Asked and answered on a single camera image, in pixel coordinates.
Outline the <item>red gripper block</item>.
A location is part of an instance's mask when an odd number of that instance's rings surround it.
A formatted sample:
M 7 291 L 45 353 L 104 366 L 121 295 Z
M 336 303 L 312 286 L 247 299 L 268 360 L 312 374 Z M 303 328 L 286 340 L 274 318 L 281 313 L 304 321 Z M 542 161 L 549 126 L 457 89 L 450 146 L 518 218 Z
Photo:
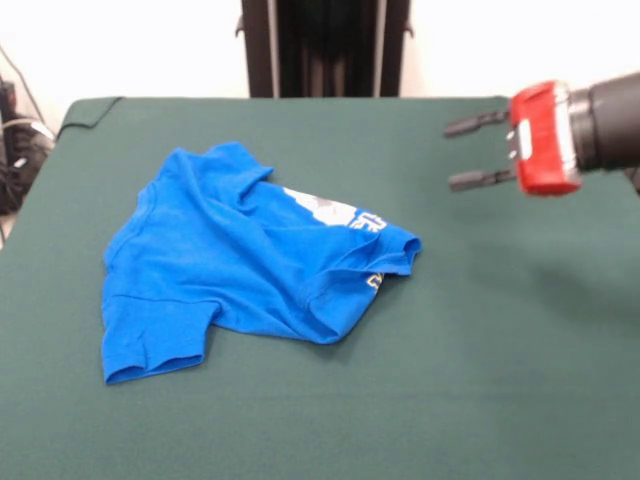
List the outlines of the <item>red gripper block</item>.
M 518 179 L 521 190 L 530 196 L 564 196 L 582 186 L 570 120 L 570 92 L 561 81 L 551 80 L 529 86 L 510 101 L 508 110 L 496 110 L 450 122 L 445 138 L 475 132 L 509 119 L 516 141 L 515 173 L 511 169 L 493 172 L 467 171 L 452 175 L 453 192 L 491 187 Z

